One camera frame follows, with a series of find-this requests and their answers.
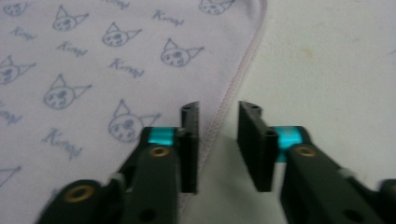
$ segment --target brass screw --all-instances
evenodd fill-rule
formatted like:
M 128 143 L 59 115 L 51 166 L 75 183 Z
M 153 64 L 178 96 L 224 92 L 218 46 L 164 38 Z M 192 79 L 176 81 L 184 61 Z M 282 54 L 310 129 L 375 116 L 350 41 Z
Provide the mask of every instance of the brass screw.
M 298 154 L 305 156 L 305 157 L 316 157 L 317 156 L 317 152 L 310 147 L 297 147 L 296 151 Z
M 81 195 L 76 196 L 76 193 L 80 190 L 83 190 L 83 193 Z M 78 203 L 90 198 L 94 192 L 95 192 L 95 188 L 89 185 L 77 186 L 66 192 L 66 194 L 64 195 L 64 200 L 67 203 Z
M 149 151 L 149 154 L 153 157 L 164 157 L 169 154 L 169 148 L 155 147 Z

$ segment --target text print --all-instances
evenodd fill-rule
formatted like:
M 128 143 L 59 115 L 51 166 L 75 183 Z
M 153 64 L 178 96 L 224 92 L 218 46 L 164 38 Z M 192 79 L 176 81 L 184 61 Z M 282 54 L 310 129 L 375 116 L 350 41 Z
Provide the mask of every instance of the text print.
M 118 6 L 121 10 L 127 8 L 130 5 L 130 3 L 126 3 L 126 2 L 121 1 L 121 0 L 102 0 L 102 2 L 107 2 L 107 3 L 110 3 L 110 4 L 114 4 L 114 5 Z
M 77 47 L 73 47 L 72 43 L 68 41 L 64 41 L 60 46 L 58 46 L 56 49 L 59 49 L 64 52 L 72 52 L 75 54 L 75 56 L 78 58 L 80 56 L 84 56 L 88 50 L 87 49 L 79 49 Z
M 26 41 L 34 40 L 37 35 L 32 35 L 27 31 L 24 31 L 21 27 L 17 26 L 13 31 L 9 32 L 10 35 L 15 35 L 23 38 Z
M 21 120 L 22 116 L 15 115 L 5 109 L 5 104 L 0 101 L 0 118 L 7 122 L 7 125 L 16 124 Z
M 158 20 L 158 21 L 166 21 L 174 24 L 176 27 L 183 25 L 184 20 L 179 20 L 173 17 L 165 16 L 165 13 L 162 12 L 161 10 L 157 9 L 154 16 L 152 16 L 152 19 Z
M 82 147 L 77 147 L 70 141 L 62 139 L 62 137 L 63 134 L 59 129 L 51 128 L 49 135 L 47 135 L 47 137 L 42 141 L 49 143 L 53 147 L 58 147 L 66 151 L 69 154 L 69 160 L 77 158 L 82 151 Z
M 141 77 L 145 73 L 145 70 L 137 69 L 129 65 L 125 65 L 124 61 L 120 58 L 116 58 L 114 62 L 108 66 L 109 68 L 114 68 L 118 71 L 127 72 L 134 77 Z

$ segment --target cloth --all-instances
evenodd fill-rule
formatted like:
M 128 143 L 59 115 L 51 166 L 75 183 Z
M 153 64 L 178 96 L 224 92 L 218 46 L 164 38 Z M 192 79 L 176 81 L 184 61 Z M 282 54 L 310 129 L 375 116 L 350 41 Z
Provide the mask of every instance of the cloth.
M 200 101 L 204 164 L 258 42 L 262 0 L 0 1 L 0 223 L 105 184 L 144 126 Z

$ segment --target black mechanical part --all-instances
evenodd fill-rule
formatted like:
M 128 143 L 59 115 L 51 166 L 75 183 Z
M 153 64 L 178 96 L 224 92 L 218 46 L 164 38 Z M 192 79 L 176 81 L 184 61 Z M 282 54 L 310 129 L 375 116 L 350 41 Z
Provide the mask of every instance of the black mechanical part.
M 262 109 L 239 102 L 237 142 L 253 183 L 259 192 L 271 191 L 278 154 L 278 135 L 260 118 Z
M 161 129 L 145 127 L 107 186 L 93 180 L 66 186 L 37 223 L 176 224 L 178 183 L 185 192 L 197 191 L 199 104 L 183 106 L 181 117 L 182 128 L 165 128 L 165 135 L 151 137 Z
M 137 162 L 134 183 L 127 189 L 120 224 L 176 224 L 177 193 L 175 149 L 146 147 Z
M 199 150 L 199 102 L 181 107 L 180 157 L 181 191 L 197 193 Z
M 289 224 L 383 223 L 317 147 L 294 145 L 287 155 L 280 200 Z

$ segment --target black plastic bracket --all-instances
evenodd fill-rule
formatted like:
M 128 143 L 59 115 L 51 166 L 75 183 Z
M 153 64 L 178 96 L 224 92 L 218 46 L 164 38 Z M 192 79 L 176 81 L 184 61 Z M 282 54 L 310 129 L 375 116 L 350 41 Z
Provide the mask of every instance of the black plastic bracket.
M 237 142 L 257 191 L 271 191 L 278 135 L 260 118 L 262 109 L 239 102 Z

